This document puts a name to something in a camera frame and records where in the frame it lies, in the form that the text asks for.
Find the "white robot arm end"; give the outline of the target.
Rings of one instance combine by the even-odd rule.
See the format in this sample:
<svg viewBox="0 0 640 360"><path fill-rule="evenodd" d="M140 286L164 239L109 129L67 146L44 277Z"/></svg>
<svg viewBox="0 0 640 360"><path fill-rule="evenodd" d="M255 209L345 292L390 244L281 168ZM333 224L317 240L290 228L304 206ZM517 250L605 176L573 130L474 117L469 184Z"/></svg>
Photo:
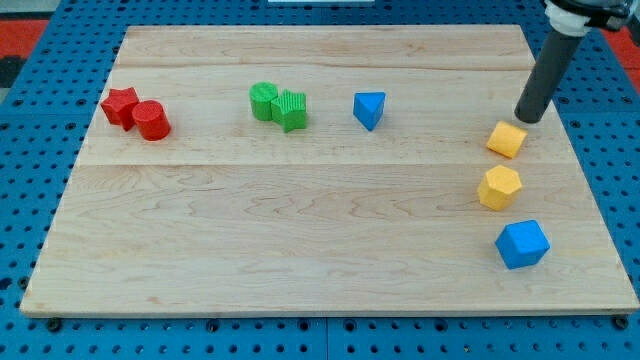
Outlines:
<svg viewBox="0 0 640 360"><path fill-rule="evenodd" d="M551 27L567 36L583 37L591 28L618 32L627 28L639 38L639 0L542 0Z"/></svg>

